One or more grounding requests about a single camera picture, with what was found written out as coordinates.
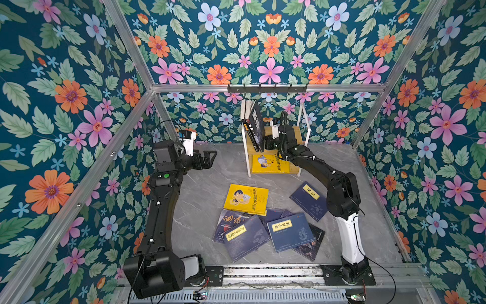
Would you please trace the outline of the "black wolf cover book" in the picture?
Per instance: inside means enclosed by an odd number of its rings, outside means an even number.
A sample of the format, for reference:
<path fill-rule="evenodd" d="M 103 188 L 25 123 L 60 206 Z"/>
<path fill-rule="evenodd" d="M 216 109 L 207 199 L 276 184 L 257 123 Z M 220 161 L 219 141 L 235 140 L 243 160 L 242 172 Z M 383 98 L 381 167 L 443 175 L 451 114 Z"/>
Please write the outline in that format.
<path fill-rule="evenodd" d="M 265 127 L 260 106 L 257 101 L 252 100 L 249 122 L 252 125 L 249 134 L 253 138 L 253 146 L 256 152 L 264 152 L 265 149 Z"/>

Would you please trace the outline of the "yellow cartoon cover book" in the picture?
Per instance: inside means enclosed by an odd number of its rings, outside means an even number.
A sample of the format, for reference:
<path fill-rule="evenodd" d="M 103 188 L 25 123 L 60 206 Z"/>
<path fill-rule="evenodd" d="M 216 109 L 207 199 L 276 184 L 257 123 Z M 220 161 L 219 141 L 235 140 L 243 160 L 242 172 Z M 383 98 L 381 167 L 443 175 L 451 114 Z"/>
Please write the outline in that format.
<path fill-rule="evenodd" d="M 251 215 L 267 214 L 269 190 L 261 187 L 250 187 L 231 184 L 225 199 L 224 209 Z"/>

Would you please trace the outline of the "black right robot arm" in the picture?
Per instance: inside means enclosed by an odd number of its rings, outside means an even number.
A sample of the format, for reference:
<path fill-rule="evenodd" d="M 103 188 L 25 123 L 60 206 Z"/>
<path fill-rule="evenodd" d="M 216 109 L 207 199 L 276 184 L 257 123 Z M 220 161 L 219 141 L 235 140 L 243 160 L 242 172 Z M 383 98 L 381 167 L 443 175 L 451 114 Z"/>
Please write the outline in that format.
<path fill-rule="evenodd" d="M 361 198 L 356 176 L 331 167 L 307 146 L 299 144 L 292 126 L 280 123 L 278 138 L 270 139 L 280 159 L 309 172 L 326 187 L 327 210 L 337 221 L 342 244 L 341 277 L 349 285 L 361 282 L 371 270 L 359 231 Z"/>

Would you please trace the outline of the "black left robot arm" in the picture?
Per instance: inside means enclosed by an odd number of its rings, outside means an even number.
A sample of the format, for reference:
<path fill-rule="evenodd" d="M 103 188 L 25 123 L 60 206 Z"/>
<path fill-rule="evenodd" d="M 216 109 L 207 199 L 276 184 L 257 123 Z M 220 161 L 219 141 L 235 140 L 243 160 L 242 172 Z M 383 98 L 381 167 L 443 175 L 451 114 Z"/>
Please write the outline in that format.
<path fill-rule="evenodd" d="M 149 212 L 138 249 L 123 267 L 130 292 L 138 299 L 180 291 L 207 281 L 201 255 L 178 257 L 172 250 L 173 214 L 184 175 L 190 170 L 210 169 L 216 151 L 178 151 L 180 143 L 165 140 L 153 146 L 156 169 L 149 177 Z"/>

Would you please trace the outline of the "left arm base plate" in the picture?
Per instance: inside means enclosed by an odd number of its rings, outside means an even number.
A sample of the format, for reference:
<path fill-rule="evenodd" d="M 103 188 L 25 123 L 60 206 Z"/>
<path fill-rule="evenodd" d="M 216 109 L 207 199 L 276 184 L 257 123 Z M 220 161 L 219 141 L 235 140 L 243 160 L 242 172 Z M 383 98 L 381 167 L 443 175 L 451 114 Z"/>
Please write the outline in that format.
<path fill-rule="evenodd" d="M 222 286 L 224 279 L 224 270 L 225 268 L 220 265 L 206 266 L 205 270 L 200 269 L 196 275 L 188 278 L 186 280 L 186 286 L 200 289 L 209 286 Z"/>

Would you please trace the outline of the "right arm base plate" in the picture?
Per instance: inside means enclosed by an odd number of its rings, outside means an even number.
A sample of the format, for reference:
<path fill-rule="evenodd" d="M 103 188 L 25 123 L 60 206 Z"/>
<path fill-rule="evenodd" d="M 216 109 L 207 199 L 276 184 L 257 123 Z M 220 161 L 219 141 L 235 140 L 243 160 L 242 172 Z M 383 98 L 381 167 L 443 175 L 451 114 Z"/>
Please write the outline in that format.
<path fill-rule="evenodd" d="M 326 286 L 376 286 L 377 282 L 372 269 L 368 267 L 363 274 L 355 279 L 346 279 L 342 273 L 341 265 L 322 265 L 319 267 L 323 272 L 323 279 Z"/>

